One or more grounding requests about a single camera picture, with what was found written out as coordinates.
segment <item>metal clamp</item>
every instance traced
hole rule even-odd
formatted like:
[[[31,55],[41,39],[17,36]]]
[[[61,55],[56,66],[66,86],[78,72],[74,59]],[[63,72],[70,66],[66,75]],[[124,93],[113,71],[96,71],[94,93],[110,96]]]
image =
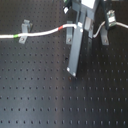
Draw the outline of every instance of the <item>metal clamp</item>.
[[[102,45],[109,45],[108,31],[105,29],[105,26],[101,28],[100,36],[101,36]]]
[[[72,45],[73,28],[66,29],[66,44]]]
[[[30,23],[29,20],[24,20],[24,23],[21,26],[22,28],[22,33],[29,33],[32,29],[32,23]],[[27,36],[22,36],[19,40],[19,43],[25,44],[27,40]]]

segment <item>mounting base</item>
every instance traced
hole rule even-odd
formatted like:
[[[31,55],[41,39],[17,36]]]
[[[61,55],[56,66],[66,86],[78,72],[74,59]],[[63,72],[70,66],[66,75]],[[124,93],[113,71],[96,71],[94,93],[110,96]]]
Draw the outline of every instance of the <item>mounting base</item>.
[[[32,23],[30,23],[29,20],[24,20],[24,23],[21,26],[22,28],[22,33],[29,33],[32,29]],[[25,44],[27,40],[27,36],[22,36],[19,40],[19,43]]]

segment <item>red wire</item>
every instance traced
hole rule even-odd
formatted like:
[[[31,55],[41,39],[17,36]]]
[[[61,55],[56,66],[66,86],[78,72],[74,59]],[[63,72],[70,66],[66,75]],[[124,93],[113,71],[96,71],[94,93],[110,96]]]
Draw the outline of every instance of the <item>red wire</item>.
[[[58,31],[61,30],[61,29],[63,29],[63,25],[58,28]]]

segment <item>screw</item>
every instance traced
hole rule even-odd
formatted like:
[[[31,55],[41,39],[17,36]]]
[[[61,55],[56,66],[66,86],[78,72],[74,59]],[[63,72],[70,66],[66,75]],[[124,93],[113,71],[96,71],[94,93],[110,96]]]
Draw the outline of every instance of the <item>screw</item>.
[[[68,42],[71,42],[71,38],[68,38]]]
[[[67,71],[68,71],[68,72],[70,71],[70,68],[69,68],[69,67],[67,67]]]
[[[24,41],[24,38],[22,38],[21,41]]]
[[[105,41],[105,43],[107,43],[107,40],[106,39],[104,41]]]
[[[73,76],[74,76],[74,77],[76,76],[76,73],[75,73],[75,72],[73,73]]]

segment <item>white cable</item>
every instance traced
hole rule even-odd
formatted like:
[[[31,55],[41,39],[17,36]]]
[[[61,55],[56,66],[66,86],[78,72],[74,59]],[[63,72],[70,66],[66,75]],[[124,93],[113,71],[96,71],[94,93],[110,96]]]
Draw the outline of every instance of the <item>white cable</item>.
[[[124,27],[124,28],[128,28],[128,25],[125,25],[125,24],[123,24],[123,23],[116,22],[116,24],[117,24],[118,26],[121,26],[121,27]]]
[[[38,32],[38,33],[20,33],[18,34],[18,37],[21,37],[21,36],[44,36],[44,35],[49,35],[49,34],[52,34],[52,33],[55,33],[58,31],[58,28],[55,28],[53,30],[50,30],[50,31],[46,31],[46,32]]]
[[[98,28],[96,34],[93,35],[93,38],[96,38],[100,32],[100,29],[102,28],[102,26],[105,24],[105,21],[102,22],[102,24],[100,25],[100,27]],[[116,22],[116,25],[127,28],[128,29],[128,25],[125,25],[123,23],[120,22]],[[76,28],[76,24],[64,24],[63,26],[59,27],[59,28],[55,28],[53,30],[50,31],[46,31],[46,32],[38,32],[38,33],[20,33],[20,34],[16,34],[17,37],[21,37],[21,36],[44,36],[44,35],[48,35],[48,34],[52,34],[57,32],[58,30],[61,30],[62,28],[67,28],[67,27],[74,27]],[[0,38],[15,38],[15,35],[0,35]]]
[[[21,37],[21,36],[44,36],[44,35],[49,35],[52,33],[55,33],[63,28],[67,28],[67,27],[74,27],[76,28],[76,24],[64,24],[59,28],[55,28],[53,30],[50,31],[46,31],[46,32],[37,32],[37,33],[20,33],[20,34],[15,34],[15,35],[0,35],[0,38],[16,38],[16,37]]]
[[[100,25],[99,29],[97,30],[96,34],[93,35],[93,38],[96,38],[100,32],[100,29],[103,27],[103,25],[105,24],[105,21],[102,22],[102,24]]]
[[[76,28],[76,24],[64,24],[63,28],[68,28],[68,27],[74,27]]]
[[[13,38],[13,35],[0,35],[0,38]]]
[[[103,27],[103,25],[105,24],[105,21],[102,22],[102,24],[100,25],[99,29],[97,30],[96,34],[93,35],[93,38],[96,38],[100,32],[100,29]],[[127,28],[128,29],[128,25],[125,25],[123,23],[120,23],[120,22],[116,22],[116,25],[118,26],[121,26],[121,27],[124,27],[124,28]]]

